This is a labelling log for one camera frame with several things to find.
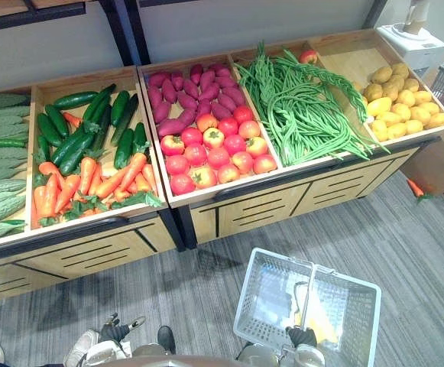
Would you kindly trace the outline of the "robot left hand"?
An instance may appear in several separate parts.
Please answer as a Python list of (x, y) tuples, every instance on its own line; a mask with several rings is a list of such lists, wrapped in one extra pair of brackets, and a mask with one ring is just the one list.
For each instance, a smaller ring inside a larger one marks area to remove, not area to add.
[(116, 312), (109, 315), (99, 332), (99, 342), (116, 341), (121, 342), (131, 331), (142, 326), (146, 320), (145, 316), (140, 316), (130, 323), (120, 324), (120, 319)]

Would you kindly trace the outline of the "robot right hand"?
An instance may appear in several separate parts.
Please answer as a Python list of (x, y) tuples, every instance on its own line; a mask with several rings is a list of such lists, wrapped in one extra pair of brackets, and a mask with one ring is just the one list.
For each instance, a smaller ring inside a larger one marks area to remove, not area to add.
[(316, 334), (310, 328), (302, 330), (298, 327), (287, 327), (286, 333), (290, 337), (290, 341), (295, 348), (300, 345), (308, 345), (316, 348), (317, 340)]

